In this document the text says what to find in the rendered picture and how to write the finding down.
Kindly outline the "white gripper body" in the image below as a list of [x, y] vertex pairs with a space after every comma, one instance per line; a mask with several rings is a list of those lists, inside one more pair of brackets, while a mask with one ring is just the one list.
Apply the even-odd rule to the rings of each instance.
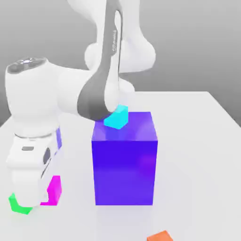
[[36, 169], [13, 170], [13, 192], [22, 207], [36, 207], [49, 200], [48, 186], [55, 173], [54, 159]]

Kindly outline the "small green cube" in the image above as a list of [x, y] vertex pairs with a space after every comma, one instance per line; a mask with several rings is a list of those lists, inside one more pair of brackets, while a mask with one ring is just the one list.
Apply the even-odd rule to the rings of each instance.
[[9, 203], [13, 212], [28, 215], [32, 211], [32, 207], [22, 207], [18, 204], [16, 196], [12, 193], [9, 198]]

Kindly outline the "small magenta cube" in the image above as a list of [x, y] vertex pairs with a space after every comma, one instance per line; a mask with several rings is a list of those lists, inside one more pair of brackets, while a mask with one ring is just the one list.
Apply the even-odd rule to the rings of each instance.
[[57, 206], [62, 194], [61, 177], [53, 176], [47, 188], [48, 201], [42, 202], [41, 206]]

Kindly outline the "small cyan cube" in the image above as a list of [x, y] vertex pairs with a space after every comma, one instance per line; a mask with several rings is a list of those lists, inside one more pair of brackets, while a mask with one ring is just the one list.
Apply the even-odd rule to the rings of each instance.
[[104, 125], [114, 129], [123, 128], [129, 120], [129, 110], [125, 105], [118, 105], [117, 109], [104, 119]]

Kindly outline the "small orange cube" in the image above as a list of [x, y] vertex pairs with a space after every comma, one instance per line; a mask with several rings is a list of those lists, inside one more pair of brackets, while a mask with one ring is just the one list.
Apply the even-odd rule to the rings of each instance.
[[170, 234], [164, 230], [162, 232], [148, 236], [146, 241], [173, 241], [173, 239]]

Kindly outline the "large blue box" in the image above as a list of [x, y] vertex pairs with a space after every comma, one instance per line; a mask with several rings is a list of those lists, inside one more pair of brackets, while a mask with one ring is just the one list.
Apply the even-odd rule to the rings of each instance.
[[158, 138], [150, 112], [129, 112], [122, 129], [94, 125], [92, 160], [98, 206], [153, 204]]

